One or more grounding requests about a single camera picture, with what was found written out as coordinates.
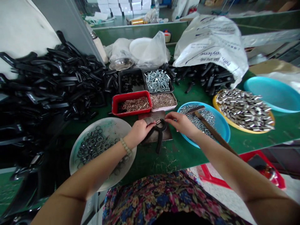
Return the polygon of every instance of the red tray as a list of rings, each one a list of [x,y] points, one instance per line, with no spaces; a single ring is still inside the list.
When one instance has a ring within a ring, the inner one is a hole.
[[[275,169],[275,167],[271,164],[271,162],[268,160],[268,158],[260,150],[256,150],[256,151],[253,151],[253,152],[248,152],[248,153],[241,154],[240,157],[242,158],[242,160],[247,162],[248,160],[250,160],[255,155],[259,155],[269,166],[271,166]],[[216,177],[212,176],[205,164],[201,165],[201,168],[204,172],[204,175],[199,175],[201,180],[208,181],[210,183],[213,183],[213,184],[231,189],[229,187],[229,185],[224,180],[221,180],[219,178],[216,178]],[[285,181],[276,169],[275,169],[275,171],[276,171],[277,178],[274,178],[271,182],[274,183],[275,185],[278,184],[277,186],[281,190],[283,190],[283,189],[286,188]]]
[[[126,100],[138,99],[141,97],[148,98],[149,106],[150,106],[149,108],[132,111],[132,112],[118,113],[118,104],[119,103],[123,103]],[[150,93],[148,91],[139,91],[139,92],[126,93],[126,94],[119,94],[119,95],[115,95],[112,98],[112,113],[118,117],[133,116],[133,115],[137,115],[137,114],[141,114],[141,113],[149,113],[151,111],[151,109],[152,109],[152,101],[150,98]]]

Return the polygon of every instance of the blue bowl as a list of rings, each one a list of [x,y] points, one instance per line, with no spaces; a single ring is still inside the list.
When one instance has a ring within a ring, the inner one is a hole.
[[[205,106],[205,110],[210,111],[214,116],[215,116],[215,128],[216,131],[222,136],[222,138],[226,141],[229,142],[230,140],[230,128],[228,123],[226,122],[225,118],[221,115],[221,113],[219,113],[214,107],[202,103],[202,102],[188,102],[183,104],[182,106],[180,106],[180,108],[177,110],[177,112],[179,112],[179,110],[186,105],[195,105],[195,107],[197,106]],[[191,139],[189,139],[187,136],[185,136],[184,134],[181,134],[184,139],[186,139],[190,144],[192,144],[193,146],[199,148],[199,146],[193,142]]]
[[[300,112],[300,94],[281,81],[268,77],[252,77],[244,83],[244,89],[262,100],[272,109],[284,113]]]

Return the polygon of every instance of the white bottle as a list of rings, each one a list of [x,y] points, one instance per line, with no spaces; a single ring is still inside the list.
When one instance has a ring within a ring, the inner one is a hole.
[[[86,26],[87,26],[87,29],[88,29],[88,31],[89,31],[89,33],[90,33],[90,35],[91,35],[91,37],[94,41],[99,53],[100,53],[100,56],[101,56],[103,62],[105,64],[108,63],[108,57],[106,55],[106,52],[104,50],[104,47],[101,43],[100,38],[98,38],[98,36],[96,35],[96,33],[93,31],[93,29],[90,27],[90,25],[88,23],[86,23]]]

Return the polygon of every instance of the hammer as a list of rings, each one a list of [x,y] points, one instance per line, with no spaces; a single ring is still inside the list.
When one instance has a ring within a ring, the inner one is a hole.
[[[233,154],[239,157],[239,155],[230,147],[230,145],[221,137],[221,135],[203,118],[199,111],[204,110],[205,106],[198,106],[186,113],[186,115],[195,114],[198,119],[206,126],[209,132],[214,136],[214,138],[222,145],[224,148],[231,151]]]

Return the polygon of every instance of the beaded bracelet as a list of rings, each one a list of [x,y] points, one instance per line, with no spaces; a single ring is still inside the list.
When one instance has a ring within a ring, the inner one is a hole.
[[[127,155],[130,157],[132,155],[132,151],[128,148],[127,144],[125,143],[124,139],[123,138],[120,138],[120,141],[122,143],[122,145],[124,146],[126,152],[127,152]]]

